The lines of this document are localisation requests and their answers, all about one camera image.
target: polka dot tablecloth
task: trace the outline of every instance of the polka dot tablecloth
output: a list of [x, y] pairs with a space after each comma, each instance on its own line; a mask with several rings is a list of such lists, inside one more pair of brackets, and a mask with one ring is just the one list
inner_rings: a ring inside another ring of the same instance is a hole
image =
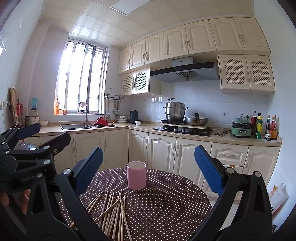
[[[90, 213], [93, 219], [101, 214], [107, 189], [109, 196], [115, 191], [114, 200], [121, 189], [122, 197], [126, 193], [125, 214], [134, 241], [189, 240], [211, 210], [205, 193], [188, 178], [148, 169], [146, 187], [134, 191], [128, 188], [126, 168], [120, 168], [96, 173], [87, 192], [79, 196], [87, 207], [104, 191]], [[70, 225], [72, 220], [63, 201], [60, 209]], [[129, 240], [126, 229], [123, 236]]]

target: countertop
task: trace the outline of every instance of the countertop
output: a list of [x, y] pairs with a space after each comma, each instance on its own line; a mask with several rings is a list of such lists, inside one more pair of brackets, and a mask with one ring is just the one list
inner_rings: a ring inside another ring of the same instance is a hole
[[[69, 134], [79, 134], [79, 133], [89, 133], [89, 132], [98, 132], [98, 131], [110, 131], [110, 130], [120, 130], [120, 129], [132, 129], [138, 131], [144, 131], [148, 133], [154, 133], [159, 135], [171, 136], [171, 137], [178, 137], [183, 139], [190, 139], [190, 140], [198, 140], [198, 141], [206, 141], [206, 142], [216, 142], [216, 143], [224, 143], [224, 144], [234, 144], [234, 145], [249, 145], [249, 146], [269, 146], [269, 147], [280, 147], [282, 143], [282, 138], [278, 137], [280, 142], [264, 142], [263, 140], [255, 139], [253, 136], [250, 138], [237, 138], [233, 137], [232, 135], [225, 134], [224, 136], [220, 137], [214, 135], [213, 133], [209, 137], [202, 137], [202, 136], [194, 136], [188, 134], [179, 134], [179, 133], [171, 133], [166, 131], [159, 131], [159, 130], [152, 130], [152, 128], [160, 127], [163, 124], [147, 124], [142, 123], [141, 126], [137, 126], [131, 123], [115, 123], [116, 126], [111, 127], [101, 127], [101, 128], [92, 128], [92, 129], [82, 129], [82, 130], [68, 130]], [[41, 127], [41, 130], [38, 134], [34, 136], [53, 136], [59, 135], [62, 132], [62, 128], [59, 125], [52, 125]]]

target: range hood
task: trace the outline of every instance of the range hood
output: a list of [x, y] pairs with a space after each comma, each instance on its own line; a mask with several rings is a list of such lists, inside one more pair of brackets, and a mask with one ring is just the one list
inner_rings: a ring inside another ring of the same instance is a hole
[[218, 68], [214, 62], [194, 64], [192, 56], [173, 59], [172, 67], [151, 71], [150, 76], [166, 83], [219, 80]]

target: white floor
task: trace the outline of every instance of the white floor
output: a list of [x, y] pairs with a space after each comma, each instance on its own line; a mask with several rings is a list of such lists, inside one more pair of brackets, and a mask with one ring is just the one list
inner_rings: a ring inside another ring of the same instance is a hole
[[[214, 201], [210, 201], [210, 203], [211, 203], [212, 207], [215, 204]], [[222, 225], [221, 229], [224, 229], [224, 228], [228, 227], [231, 224], [231, 222], [232, 222], [232, 220], [234, 218], [234, 215], [235, 215], [235, 213], [237, 211], [237, 208], [238, 208], [238, 205], [237, 204], [233, 204], [232, 205], [232, 207], [231, 207], [231, 209], [229, 211], [229, 214], [228, 214], [227, 218], [225, 219], [225, 222]]]

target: black kettle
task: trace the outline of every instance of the black kettle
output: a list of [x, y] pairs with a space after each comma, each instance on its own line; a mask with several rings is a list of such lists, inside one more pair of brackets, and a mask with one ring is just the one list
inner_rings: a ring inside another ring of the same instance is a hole
[[132, 124], [135, 124], [137, 120], [138, 120], [138, 111], [136, 110], [130, 111], [130, 122]]

